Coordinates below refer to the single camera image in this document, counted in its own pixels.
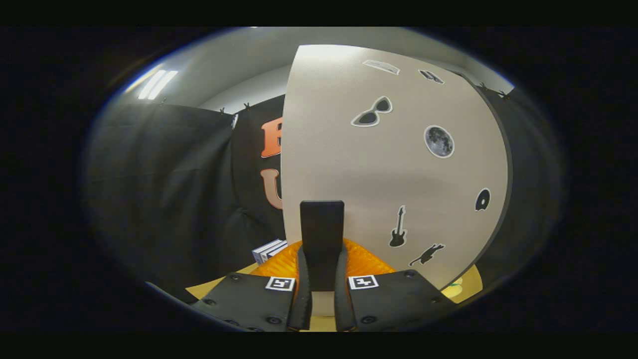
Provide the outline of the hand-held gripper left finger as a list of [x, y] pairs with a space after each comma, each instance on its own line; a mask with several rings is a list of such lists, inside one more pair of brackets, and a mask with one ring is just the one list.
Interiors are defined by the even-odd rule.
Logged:
[[309, 329], [313, 302], [303, 244], [287, 246], [248, 274], [226, 275], [191, 307], [238, 331]]

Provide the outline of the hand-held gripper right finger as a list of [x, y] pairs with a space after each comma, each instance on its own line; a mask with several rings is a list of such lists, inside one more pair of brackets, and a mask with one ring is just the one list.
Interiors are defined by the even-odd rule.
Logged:
[[458, 304], [415, 270], [394, 270], [350, 239], [342, 241], [333, 306], [339, 332], [420, 331]]

